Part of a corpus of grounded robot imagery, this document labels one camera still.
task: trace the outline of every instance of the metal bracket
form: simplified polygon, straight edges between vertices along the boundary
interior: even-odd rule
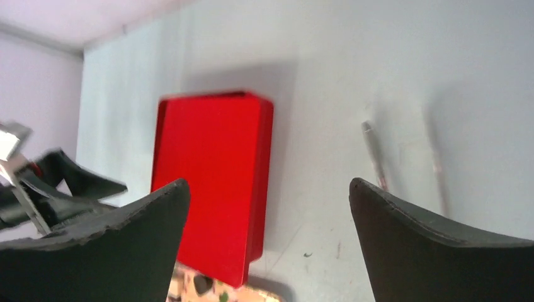
[[[31,129],[22,124],[0,123],[0,176],[13,186],[13,194],[39,233],[46,235],[51,232],[50,226],[39,213],[16,176],[16,173],[28,164],[26,158],[20,154],[20,150],[30,135]]]

